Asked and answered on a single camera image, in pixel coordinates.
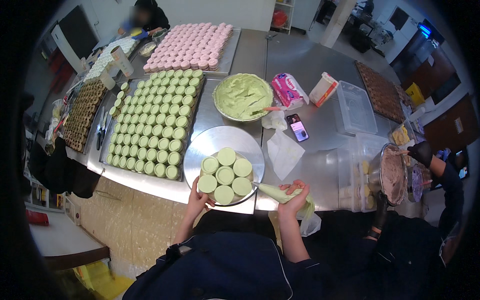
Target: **yellow container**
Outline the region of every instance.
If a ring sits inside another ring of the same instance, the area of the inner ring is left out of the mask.
[[[412,98],[412,101],[416,106],[425,103],[425,99],[423,98],[420,88],[416,83],[412,83],[412,85],[405,92],[410,96],[410,98]]]

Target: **white pillar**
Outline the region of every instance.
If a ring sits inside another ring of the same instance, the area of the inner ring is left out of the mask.
[[[329,48],[333,47],[356,3],[357,0],[340,0],[320,44]]]

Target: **black glove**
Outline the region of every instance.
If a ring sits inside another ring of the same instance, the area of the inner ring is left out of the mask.
[[[377,193],[376,198],[377,211],[375,212],[375,219],[373,220],[372,226],[382,230],[387,220],[388,198],[382,191]]]
[[[428,142],[423,141],[421,143],[415,144],[412,147],[408,147],[407,150],[410,151],[408,155],[424,164],[427,168],[430,167],[433,154]]]

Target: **tiled floor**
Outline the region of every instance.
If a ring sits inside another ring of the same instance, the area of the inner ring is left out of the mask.
[[[325,33],[325,29],[327,28],[327,25],[328,25],[327,23],[325,23],[325,25],[322,25],[318,22],[315,22],[313,24],[313,28],[310,31],[307,31],[307,34],[305,35],[302,35],[300,31],[297,31],[295,29],[293,29],[290,32],[290,34],[295,36],[301,36],[305,39],[309,39],[314,43],[319,43],[320,39]],[[373,51],[372,49],[368,50],[363,54],[358,52],[355,48],[353,48],[350,45],[349,37],[347,35],[340,34],[335,44],[333,45],[332,49],[340,53],[343,53],[355,60],[358,60],[361,63],[364,63],[368,67],[379,72],[383,77],[392,81],[393,83],[396,83],[396,84],[400,83],[400,80],[398,79],[395,71],[388,64],[387,60],[384,57],[382,57],[380,54]]]
[[[82,227],[110,248],[113,271],[132,279],[165,254],[186,208],[185,204],[128,188],[105,177],[100,178],[92,198],[72,195],[70,199],[81,206]],[[269,216],[279,239],[276,212]]]

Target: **tissue pack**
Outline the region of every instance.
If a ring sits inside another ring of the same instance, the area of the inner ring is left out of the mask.
[[[288,73],[277,74],[272,80],[272,87],[278,99],[286,107],[301,102],[304,99],[308,103],[308,97],[305,92],[295,78]]]

